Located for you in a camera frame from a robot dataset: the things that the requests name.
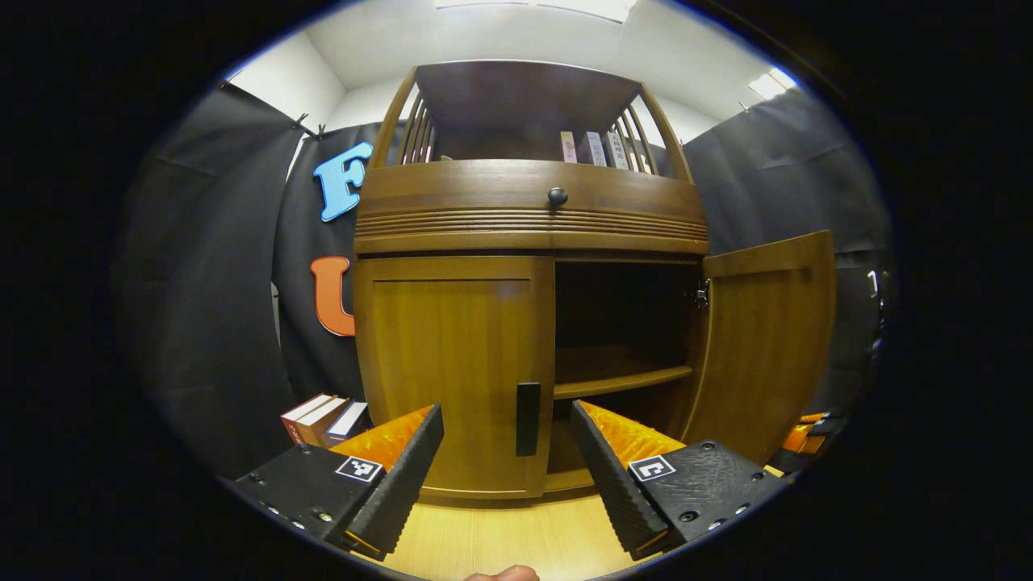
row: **door hinge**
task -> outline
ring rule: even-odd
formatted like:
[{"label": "door hinge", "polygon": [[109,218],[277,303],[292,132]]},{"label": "door hinge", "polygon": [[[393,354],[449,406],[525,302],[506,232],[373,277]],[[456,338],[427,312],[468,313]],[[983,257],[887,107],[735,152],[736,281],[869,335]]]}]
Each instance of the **door hinge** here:
[{"label": "door hinge", "polygon": [[696,302],[696,308],[710,308],[710,279],[696,282],[696,292],[692,299]]}]

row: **open cabinet door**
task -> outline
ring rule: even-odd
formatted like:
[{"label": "open cabinet door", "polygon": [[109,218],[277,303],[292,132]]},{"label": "open cabinet door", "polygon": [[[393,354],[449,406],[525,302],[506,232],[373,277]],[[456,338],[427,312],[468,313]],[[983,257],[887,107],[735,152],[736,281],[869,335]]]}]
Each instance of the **open cabinet door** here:
[{"label": "open cabinet door", "polygon": [[766,464],[814,396],[836,312],[832,234],[703,259],[707,350],[682,440]]}]

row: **cabinet door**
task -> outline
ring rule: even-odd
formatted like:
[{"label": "cabinet door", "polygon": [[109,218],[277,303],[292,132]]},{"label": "cabinet door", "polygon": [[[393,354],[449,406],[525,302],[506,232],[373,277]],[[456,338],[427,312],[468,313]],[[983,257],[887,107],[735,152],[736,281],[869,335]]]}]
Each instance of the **cabinet door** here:
[{"label": "cabinet door", "polygon": [[836,312],[827,231],[703,259],[707,350],[682,440],[765,464],[814,396]]},{"label": "cabinet door", "polygon": [[[552,430],[553,258],[361,259],[354,304],[374,423],[441,404],[445,435],[424,492],[541,495]],[[540,390],[518,389],[522,383]]]}]

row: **white wall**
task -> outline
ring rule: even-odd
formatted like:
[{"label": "white wall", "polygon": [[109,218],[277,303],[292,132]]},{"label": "white wall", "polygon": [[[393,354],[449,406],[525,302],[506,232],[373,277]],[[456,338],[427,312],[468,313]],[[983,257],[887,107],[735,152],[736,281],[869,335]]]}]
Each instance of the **white wall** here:
[{"label": "white wall", "polygon": [[[390,106],[390,101],[395,98],[395,93],[402,84],[402,80],[400,77],[368,85],[359,89],[352,89],[345,93],[334,113],[330,115],[326,130],[383,121],[384,114],[387,113],[387,108]],[[405,106],[402,108],[402,119],[406,119],[409,116],[409,109],[412,106],[416,94],[413,91],[409,95]],[[699,133],[718,124],[718,120],[703,115],[688,105],[659,96],[656,100],[663,108],[663,113],[667,116],[667,121],[675,129],[675,134],[683,143],[695,139]],[[641,118],[646,137],[650,143],[661,145],[663,141],[660,139],[660,132],[650,121],[646,105],[643,104],[641,99],[636,99],[633,104],[635,112]]]},{"label": "white wall", "polygon": [[326,123],[345,94],[344,86],[305,32],[258,55],[230,82],[291,119],[308,113],[302,124],[312,131]]}]

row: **red book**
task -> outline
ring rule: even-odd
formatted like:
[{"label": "red book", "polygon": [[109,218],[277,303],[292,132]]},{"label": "red book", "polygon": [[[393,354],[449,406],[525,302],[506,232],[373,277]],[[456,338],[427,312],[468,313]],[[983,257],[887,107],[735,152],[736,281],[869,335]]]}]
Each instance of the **red book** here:
[{"label": "red book", "polygon": [[302,437],[302,432],[298,429],[298,421],[301,420],[303,416],[326,403],[332,398],[333,396],[319,394],[298,407],[294,407],[293,409],[280,416],[280,420],[283,422],[283,427],[287,429],[287,435],[290,436],[290,439],[292,439],[294,444],[305,444],[305,438]]}]

